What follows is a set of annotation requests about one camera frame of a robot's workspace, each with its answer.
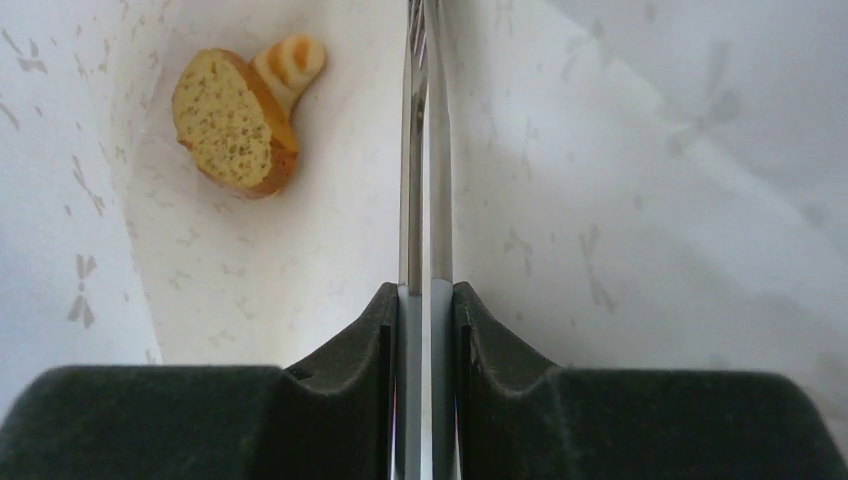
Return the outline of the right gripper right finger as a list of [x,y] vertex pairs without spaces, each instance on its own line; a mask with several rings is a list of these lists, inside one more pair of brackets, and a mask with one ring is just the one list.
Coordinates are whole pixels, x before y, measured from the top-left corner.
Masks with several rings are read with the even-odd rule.
[[813,402],[763,372],[577,369],[455,285],[465,479],[843,479]]

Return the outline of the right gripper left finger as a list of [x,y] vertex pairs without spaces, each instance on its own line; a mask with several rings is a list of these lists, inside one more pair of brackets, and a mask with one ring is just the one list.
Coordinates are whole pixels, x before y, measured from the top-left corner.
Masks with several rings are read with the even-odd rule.
[[1,428],[5,479],[386,479],[398,289],[276,366],[65,366]]

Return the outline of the patterned white paper bag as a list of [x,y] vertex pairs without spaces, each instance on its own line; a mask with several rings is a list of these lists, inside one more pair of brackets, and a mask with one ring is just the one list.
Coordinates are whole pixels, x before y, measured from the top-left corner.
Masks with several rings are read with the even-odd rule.
[[[448,1],[453,271],[555,362],[765,370],[847,444],[847,5]],[[398,277],[402,1],[1,5],[1,407],[67,364],[290,365]],[[327,48],[289,186],[176,142],[200,49]]]

